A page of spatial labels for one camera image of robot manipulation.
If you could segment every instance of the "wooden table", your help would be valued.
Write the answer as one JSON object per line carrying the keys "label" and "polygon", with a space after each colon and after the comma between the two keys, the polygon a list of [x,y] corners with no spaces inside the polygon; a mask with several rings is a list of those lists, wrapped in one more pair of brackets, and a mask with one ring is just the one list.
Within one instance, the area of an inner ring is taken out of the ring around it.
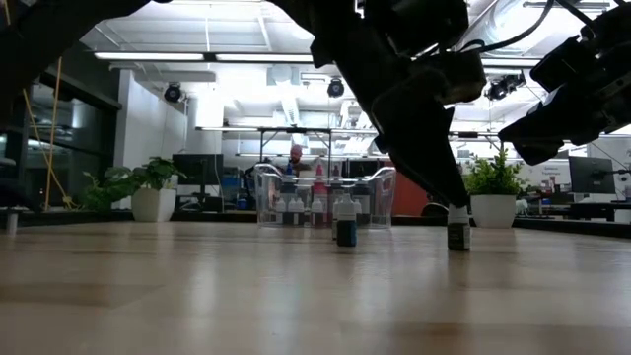
{"label": "wooden table", "polygon": [[0,237],[0,354],[631,354],[631,244],[95,224]]}

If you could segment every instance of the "desk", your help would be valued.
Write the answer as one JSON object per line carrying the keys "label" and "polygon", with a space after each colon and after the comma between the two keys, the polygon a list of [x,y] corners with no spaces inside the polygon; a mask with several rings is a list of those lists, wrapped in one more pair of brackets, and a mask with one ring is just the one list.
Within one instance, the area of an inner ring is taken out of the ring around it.
{"label": "desk", "polygon": [[631,210],[631,203],[572,203],[570,204],[570,218],[606,218],[607,222],[615,222],[616,210]]}

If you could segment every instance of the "glass wall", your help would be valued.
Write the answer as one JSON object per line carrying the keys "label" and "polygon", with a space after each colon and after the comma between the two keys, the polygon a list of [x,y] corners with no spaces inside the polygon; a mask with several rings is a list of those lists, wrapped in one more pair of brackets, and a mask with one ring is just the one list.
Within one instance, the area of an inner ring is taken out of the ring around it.
{"label": "glass wall", "polygon": [[7,134],[0,133],[0,157],[6,157],[7,151]]}
{"label": "glass wall", "polygon": [[[62,190],[73,201],[80,201],[85,187],[91,183],[84,172],[100,176],[111,166],[115,139],[115,113],[104,112],[60,94],[52,146],[52,170],[61,188],[52,178],[51,207],[64,205]],[[54,90],[44,85],[34,86],[32,105],[35,124],[29,124],[30,139],[23,184],[28,196],[43,204],[48,176],[46,157],[50,154],[49,142],[53,135]],[[41,143],[36,139],[37,133]]]}

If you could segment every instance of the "red object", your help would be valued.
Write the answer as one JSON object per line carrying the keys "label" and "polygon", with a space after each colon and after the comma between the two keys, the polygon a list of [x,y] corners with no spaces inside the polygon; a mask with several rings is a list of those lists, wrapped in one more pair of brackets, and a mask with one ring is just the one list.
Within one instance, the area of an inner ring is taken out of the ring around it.
{"label": "red object", "polygon": [[402,173],[396,173],[392,216],[420,216],[427,205],[427,192]]}

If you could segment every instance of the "blue object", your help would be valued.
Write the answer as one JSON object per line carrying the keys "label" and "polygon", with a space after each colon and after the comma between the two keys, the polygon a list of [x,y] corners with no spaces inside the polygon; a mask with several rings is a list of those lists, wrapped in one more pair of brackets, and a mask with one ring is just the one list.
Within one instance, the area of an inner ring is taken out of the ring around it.
{"label": "blue object", "polygon": [[355,247],[357,245],[357,222],[337,222],[337,245],[339,247]]}
{"label": "blue object", "polygon": [[247,200],[244,198],[237,200],[237,209],[242,211],[247,210]]}

